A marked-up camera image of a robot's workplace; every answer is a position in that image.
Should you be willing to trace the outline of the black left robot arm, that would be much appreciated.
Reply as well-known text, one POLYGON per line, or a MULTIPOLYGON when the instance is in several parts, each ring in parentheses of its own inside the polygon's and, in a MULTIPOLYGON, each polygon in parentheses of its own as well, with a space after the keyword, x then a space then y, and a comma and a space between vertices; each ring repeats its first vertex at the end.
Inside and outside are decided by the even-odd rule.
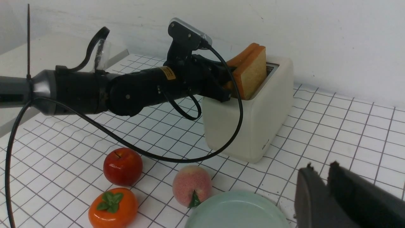
POLYGON ((31 80, 1 77, 1 108, 22 107, 30 100, 45 115, 91 115, 110 111, 134 116, 147 106, 192 95, 220 102, 231 98, 230 76, 221 62, 201 55, 167 60, 160 67, 127 74, 70 72, 65 66, 42 70, 31 80))

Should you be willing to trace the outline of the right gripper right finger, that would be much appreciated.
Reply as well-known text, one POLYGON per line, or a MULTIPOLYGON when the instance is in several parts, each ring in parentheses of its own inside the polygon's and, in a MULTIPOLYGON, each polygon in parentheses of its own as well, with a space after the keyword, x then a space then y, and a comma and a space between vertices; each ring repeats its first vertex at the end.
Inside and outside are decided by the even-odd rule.
POLYGON ((328 189, 349 218, 362 228, 404 228, 404 201, 338 162, 330 164, 328 189))

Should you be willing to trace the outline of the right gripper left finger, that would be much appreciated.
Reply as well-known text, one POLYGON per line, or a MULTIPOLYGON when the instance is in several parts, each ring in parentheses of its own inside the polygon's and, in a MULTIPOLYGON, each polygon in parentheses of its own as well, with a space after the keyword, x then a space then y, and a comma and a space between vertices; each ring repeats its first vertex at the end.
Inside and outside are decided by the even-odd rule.
POLYGON ((310 163, 298 171, 295 218, 299 228, 360 227, 340 208, 310 163))

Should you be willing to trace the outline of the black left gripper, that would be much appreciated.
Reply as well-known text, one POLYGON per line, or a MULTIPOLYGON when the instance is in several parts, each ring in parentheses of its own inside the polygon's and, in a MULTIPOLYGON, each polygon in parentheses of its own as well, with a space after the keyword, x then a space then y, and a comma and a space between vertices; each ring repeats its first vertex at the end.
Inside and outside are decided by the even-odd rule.
POLYGON ((225 84, 230 82, 231 78, 221 62, 191 52, 169 52, 167 66, 180 76, 181 82, 194 94, 218 102, 230 100, 232 92, 225 88, 225 84))

